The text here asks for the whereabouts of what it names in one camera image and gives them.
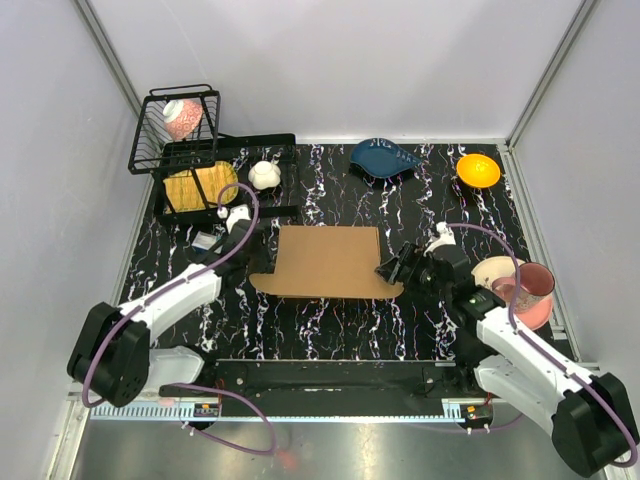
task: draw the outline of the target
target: floor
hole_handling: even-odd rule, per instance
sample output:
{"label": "floor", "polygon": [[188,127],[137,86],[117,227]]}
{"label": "floor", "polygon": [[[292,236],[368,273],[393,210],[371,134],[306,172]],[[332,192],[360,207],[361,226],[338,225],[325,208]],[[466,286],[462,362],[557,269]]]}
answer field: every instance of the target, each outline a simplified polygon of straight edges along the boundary
{"label": "floor", "polygon": [[[469,222],[497,231],[529,258],[510,187],[503,178],[495,187],[466,188],[455,178],[460,156],[484,153],[501,163],[495,145],[404,145],[423,158],[405,175],[375,180],[349,162],[353,145],[298,146],[301,216],[304,225],[378,226],[381,256],[388,259],[403,242],[425,243],[435,222]],[[264,150],[272,159],[280,151]],[[236,168],[248,161],[238,149]],[[291,202],[277,191],[274,205]],[[136,298],[180,273],[192,253],[199,230],[211,226],[165,229],[150,205],[137,239],[122,301]],[[277,248],[281,224],[289,218],[266,219],[270,246]],[[472,262],[503,252],[496,242],[473,231],[458,233]],[[297,360],[435,360],[451,358],[455,328],[440,298],[405,293],[395,300],[286,301],[256,292],[242,279],[210,305],[196,309],[167,331],[159,345],[195,345],[219,358]]]}
{"label": "floor", "polygon": [[[513,418],[505,406],[496,419]],[[549,437],[523,420],[468,437],[424,425],[277,424],[276,457],[252,457],[159,422],[90,421],[74,480],[577,480]],[[442,427],[461,431],[458,427]],[[219,424],[223,438],[264,448],[259,424]],[[596,475],[594,479],[604,479]]]}

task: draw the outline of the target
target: white wall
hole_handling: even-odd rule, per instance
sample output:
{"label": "white wall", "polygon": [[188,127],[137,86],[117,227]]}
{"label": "white wall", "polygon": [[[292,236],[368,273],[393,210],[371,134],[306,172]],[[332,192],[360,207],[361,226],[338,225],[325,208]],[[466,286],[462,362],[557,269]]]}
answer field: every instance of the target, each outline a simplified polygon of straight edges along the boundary
{"label": "white wall", "polygon": [[638,18],[638,2],[600,2],[516,152],[580,350],[640,421]]}
{"label": "white wall", "polygon": [[230,134],[505,137],[579,0],[93,0],[138,93],[211,83]]}
{"label": "white wall", "polygon": [[70,1],[2,2],[0,44],[0,477],[34,480],[145,179],[126,168],[133,115]]}

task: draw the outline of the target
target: pink cup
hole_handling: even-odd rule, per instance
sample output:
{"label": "pink cup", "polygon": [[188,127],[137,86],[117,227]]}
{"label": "pink cup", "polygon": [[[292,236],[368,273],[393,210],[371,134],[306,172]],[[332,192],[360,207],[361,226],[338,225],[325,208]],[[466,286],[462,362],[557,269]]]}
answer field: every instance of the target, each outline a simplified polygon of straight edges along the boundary
{"label": "pink cup", "polygon": [[202,119],[202,105],[193,100],[171,100],[162,110],[167,132],[175,142],[184,140]]}
{"label": "pink cup", "polygon": [[[515,272],[510,277],[502,277],[493,281],[491,289],[505,302],[513,300],[516,285]],[[516,313],[525,313],[535,307],[553,292],[556,280],[553,273],[539,263],[524,263],[520,265],[520,294],[516,299]]]}

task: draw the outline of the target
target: black marble tabletop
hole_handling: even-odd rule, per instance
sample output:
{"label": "black marble tabletop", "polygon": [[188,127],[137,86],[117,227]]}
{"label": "black marble tabletop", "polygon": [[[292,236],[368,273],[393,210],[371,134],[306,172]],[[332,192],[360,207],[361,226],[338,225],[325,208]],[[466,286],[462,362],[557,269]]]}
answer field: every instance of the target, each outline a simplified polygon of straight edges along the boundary
{"label": "black marble tabletop", "polygon": [[[353,145],[298,146],[301,223],[378,226],[386,260],[405,241],[428,241],[436,222],[468,222],[496,231],[519,258],[529,259],[504,175],[483,191],[461,186],[455,178],[455,164],[465,154],[483,153],[502,165],[495,145],[403,147],[423,158],[422,164],[394,178],[374,180],[350,167]],[[274,154],[264,152],[267,159]],[[243,161],[242,155],[239,151],[234,165]],[[262,220],[262,225],[277,238],[280,225],[290,222],[281,217]],[[149,206],[121,301],[181,273],[198,228],[165,228]],[[504,255],[497,242],[477,232],[457,231],[456,238],[474,263]],[[220,358],[436,360],[451,358],[454,339],[455,326],[437,297],[405,292],[393,300],[284,300],[257,292],[244,280],[187,315],[157,345],[196,345]]]}

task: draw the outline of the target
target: gray floor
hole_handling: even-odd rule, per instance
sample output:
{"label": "gray floor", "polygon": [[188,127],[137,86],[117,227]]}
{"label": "gray floor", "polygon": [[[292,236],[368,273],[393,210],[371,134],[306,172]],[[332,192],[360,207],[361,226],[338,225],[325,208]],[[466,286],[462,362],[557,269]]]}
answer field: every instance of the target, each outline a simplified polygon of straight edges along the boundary
{"label": "gray floor", "polygon": [[[497,418],[504,423],[511,412]],[[263,448],[259,424],[212,427],[224,438]],[[189,437],[177,424],[90,421],[74,480],[252,479],[404,480],[578,479],[550,439],[524,420],[504,432],[452,435],[420,425],[276,424],[284,453],[252,457]]]}

